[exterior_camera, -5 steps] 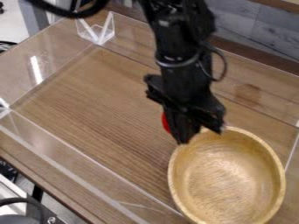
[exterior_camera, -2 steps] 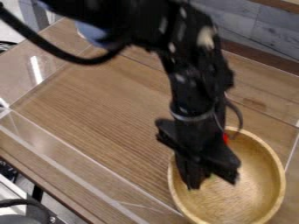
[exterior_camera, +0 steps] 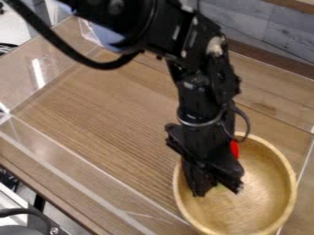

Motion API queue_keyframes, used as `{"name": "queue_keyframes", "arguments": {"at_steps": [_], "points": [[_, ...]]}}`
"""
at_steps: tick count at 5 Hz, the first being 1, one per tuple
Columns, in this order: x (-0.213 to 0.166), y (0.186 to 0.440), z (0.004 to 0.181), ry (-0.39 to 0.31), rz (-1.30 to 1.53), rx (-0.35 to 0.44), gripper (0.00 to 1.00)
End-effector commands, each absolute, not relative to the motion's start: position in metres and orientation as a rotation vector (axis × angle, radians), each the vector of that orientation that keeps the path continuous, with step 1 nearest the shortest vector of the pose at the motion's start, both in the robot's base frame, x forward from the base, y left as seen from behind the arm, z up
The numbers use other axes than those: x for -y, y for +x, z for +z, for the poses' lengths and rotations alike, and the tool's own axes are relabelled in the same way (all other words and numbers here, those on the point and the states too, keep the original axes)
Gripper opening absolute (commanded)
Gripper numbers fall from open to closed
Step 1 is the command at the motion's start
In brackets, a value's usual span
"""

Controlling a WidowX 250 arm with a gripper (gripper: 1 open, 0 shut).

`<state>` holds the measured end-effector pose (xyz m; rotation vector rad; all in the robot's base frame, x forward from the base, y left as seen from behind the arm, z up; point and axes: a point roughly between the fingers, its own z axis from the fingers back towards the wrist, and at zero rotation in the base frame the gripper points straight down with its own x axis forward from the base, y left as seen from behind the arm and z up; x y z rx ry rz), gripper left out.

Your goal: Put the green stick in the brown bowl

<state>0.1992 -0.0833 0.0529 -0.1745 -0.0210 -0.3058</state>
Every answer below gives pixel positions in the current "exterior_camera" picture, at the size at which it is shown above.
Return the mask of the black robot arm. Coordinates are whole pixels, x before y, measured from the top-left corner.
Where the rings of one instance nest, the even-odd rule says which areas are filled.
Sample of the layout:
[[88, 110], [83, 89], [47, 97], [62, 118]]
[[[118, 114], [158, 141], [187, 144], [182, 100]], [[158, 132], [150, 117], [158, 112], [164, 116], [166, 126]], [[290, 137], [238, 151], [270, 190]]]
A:
[[88, 21], [108, 50], [147, 50], [166, 61], [179, 97], [178, 121], [166, 125], [167, 145], [182, 156], [188, 188], [194, 196], [217, 185], [239, 193], [245, 168], [231, 145], [241, 78], [219, 25], [180, 0], [59, 1]]

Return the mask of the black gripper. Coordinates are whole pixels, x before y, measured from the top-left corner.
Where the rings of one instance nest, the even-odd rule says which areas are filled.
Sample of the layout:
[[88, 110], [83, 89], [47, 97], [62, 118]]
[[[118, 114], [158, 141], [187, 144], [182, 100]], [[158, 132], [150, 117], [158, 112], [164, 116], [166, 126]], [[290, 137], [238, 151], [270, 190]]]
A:
[[245, 168], [231, 154], [235, 117], [225, 117], [215, 125], [192, 128], [167, 124], [167, 145], [182, 156], [183, 172], [194, 196], [223, 184], [235, 194], [243, 189]]

